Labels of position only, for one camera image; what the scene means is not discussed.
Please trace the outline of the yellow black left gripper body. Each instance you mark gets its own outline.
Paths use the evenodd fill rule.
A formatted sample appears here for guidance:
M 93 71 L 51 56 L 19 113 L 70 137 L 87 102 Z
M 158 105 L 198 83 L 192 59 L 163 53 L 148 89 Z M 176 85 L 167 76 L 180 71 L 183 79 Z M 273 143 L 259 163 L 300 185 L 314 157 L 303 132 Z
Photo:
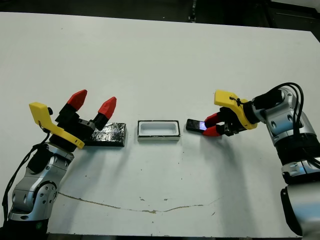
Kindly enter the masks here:
M 68 101 L 56 118 L 57 125 L 52 122 L 52 111 L 45 104 L 33 102 L 29 104 L 29 108 L 34 122 L 51 133 L 50 141 L 72 152 L 76 148 L 82 149 L 85 146 L 84 141 L 88 140 L 96 129 L 93 122 L 83 120 L 77 114 L 83 104 L 82 101 Z

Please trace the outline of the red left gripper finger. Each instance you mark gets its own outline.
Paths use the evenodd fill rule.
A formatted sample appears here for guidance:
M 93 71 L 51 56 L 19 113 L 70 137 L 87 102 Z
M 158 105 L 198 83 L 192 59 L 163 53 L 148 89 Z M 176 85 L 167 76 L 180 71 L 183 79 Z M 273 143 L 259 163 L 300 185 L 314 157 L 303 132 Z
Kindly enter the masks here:
M 83 106 L 88 91 L 86 89 L 74 93 L 67 103 L 60 110 L 58 117 L 55 119 L 57 123 L 73 123 L 79 119 L 77 111 Z
M 117 98 L 111 97 L 105 101 L 97 112 L 97 115 L 93 119 L 93 123 L 98 130 L 102 130 L 112 117 L 117 104 Z

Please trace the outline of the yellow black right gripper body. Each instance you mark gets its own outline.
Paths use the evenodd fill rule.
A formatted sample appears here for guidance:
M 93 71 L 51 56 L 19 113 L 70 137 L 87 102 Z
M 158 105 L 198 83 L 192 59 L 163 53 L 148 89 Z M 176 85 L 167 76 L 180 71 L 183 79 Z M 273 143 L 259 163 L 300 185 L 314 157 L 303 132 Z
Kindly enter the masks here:
M 218 89 L 214 93 L 214 104 L 220 106 L 218 117 L 223 125 L 216 125 L 216 128 L 222 135 L 229 137 L 257 127 L 257 124 L 251 123 L 245 114 L 245 107 L 251 107 L 250 101 L 240 99 L 233 92 Z

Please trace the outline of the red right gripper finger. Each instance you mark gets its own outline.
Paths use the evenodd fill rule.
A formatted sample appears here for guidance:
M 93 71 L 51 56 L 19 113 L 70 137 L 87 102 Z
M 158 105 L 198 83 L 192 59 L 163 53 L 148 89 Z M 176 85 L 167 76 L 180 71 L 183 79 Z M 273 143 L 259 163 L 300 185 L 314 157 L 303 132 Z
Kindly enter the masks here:
M 204 124 L 205 125 L 216 125 L 218 123 L 220 123 L 221 117 L 220 117 L 220 112 L 214 113 L 210 116 L 208 116 L 205 120 L 204 120 Z
M 225 134 L 225 128 L 222 125 L 214 125 L 208 127 L 202 134 L 207 137 L 219 137 Z

